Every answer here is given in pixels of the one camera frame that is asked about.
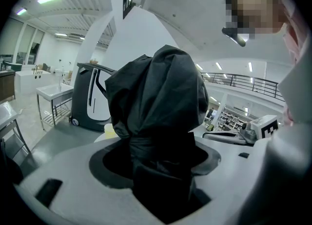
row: white sink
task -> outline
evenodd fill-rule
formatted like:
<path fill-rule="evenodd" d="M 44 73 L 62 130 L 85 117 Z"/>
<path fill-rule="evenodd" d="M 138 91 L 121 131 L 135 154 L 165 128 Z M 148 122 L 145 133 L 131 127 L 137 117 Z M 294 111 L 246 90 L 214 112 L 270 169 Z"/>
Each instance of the white sink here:
<path fill-rule="evenodd" d="M 52 99 L 55 99 L 59 96 L 73 92 L 73 89 L 73 87 L 61 83 L 60 86 L 59 84 L 53 84 L 45 87 L 40 87 L 37 88 L 36 91 L 38 95 L 43 96 L 48 101 L 51 101 Z"/>
<path fill-rule="evenodd" d="M 0 130 L 11 121 L 16 119 L 17 116 L 18 114 L 15 112 L 9 102 L 0 104 Z"/>

